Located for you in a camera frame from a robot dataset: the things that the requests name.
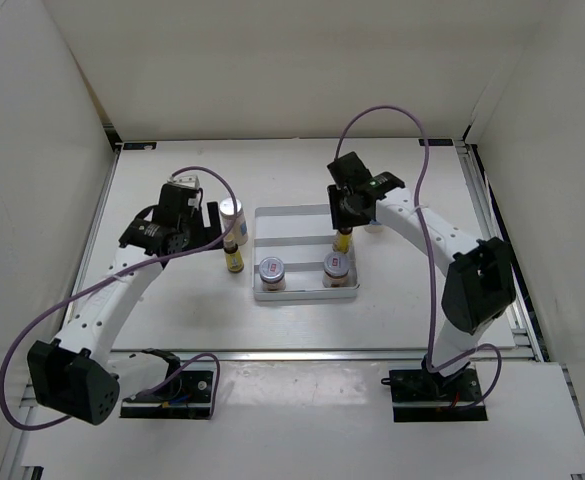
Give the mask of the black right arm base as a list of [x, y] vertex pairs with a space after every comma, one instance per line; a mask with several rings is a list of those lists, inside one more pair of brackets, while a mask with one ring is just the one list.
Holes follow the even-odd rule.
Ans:
[[390, 370], [381, 384], [390, 389], [395, 423], [485, 422], [486, 407], [473, 368], [451, 380], [434, 379], [425, 369]]

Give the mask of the sauce jar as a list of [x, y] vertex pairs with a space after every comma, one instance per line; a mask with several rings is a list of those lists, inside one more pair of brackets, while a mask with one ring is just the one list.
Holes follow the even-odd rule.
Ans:
[[285, 265], [280, 258], [264, 258], [259, 264], [258, 272], [264, 291], [282, 291], [286, 288]]
[[333, 251], [323, 261], [323, 285], [326, 288], [339, 288], [347, 285], [350, 260], [342, 252]]

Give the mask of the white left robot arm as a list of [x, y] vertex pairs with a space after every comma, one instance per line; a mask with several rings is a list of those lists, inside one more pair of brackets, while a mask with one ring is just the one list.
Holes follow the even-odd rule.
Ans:
[[110, 354], [169, 256], [193, 251], [220, 235], [218, 205], [204, 203], [202, 197], [194, 175], [165, 183], [157, 204], [139, 212], [121, 235], [108, 284], [89, 293], [74, 319], [51, 341], [37, 341], [29, 349], [27, 363], [40, 405], [99, 425], [120, 400], [171, 408], [199, 396], [171, 352], [149, 348], [118, 361]]

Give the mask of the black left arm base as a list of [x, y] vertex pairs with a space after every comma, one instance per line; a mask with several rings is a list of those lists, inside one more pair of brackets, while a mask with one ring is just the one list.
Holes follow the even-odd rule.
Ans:
[[175, 353], [144, 349], [158, 360], [159, 377], [151, 377], [129, 395], [121, 395], [121, 419], [211, 420], [216, 408], [221, 365], [210, 352], [182, 360]]

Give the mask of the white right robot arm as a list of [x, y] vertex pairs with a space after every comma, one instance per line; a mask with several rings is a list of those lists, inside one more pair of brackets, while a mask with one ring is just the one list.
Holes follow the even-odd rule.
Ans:
[[377, 222], [426, 255], [432, 288], [437, 273], [445, 276], [443, 293], [433, 297], [434, 311], [441, 311], [444, 321], [429, 331], [421, 387], [432, 399], [448, 397], [485, 331], [516, 298], [510, 245], [464, 233], [417, 203], [403, 180], [389, 172], [372, 175], [354, 152], [327, 169], [333, 179], [328, 197], [334, 229]]

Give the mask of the yellow small bottle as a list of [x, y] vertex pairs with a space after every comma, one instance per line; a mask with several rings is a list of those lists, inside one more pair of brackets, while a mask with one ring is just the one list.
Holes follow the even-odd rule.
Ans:
[[223, 251], [228, 271], [231, 273], [241, 272], [244, 269], [244, 262], [239, 246], [232, 234], [228, 234], [223, 239]]
[[333, 251], [347, 254], [350, 250], [350, 246], [351, 246], [351, 242], [352, 242], [352, 233], [353, 233], [352, 227], [339, 228], [336, 231], [336, 234], [335, 234], [335, 237], [333, 240], [333, 244], [332, 244]]

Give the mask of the white shaker bottle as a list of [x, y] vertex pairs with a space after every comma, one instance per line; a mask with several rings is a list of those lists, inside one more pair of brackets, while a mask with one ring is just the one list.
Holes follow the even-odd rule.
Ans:
[[223, 227], [227, 230], [232, 227], [231, 233], [239, 246], [245, 245], [248, 241], [248, 227], [243, 205], [239, 199], [233, 200], [227, 197], [219, 203]]
[[381, 233], [383, 231], [383, 226], [378, 222], [371, 222], [364, 227], [364, 230], [371, 234]]

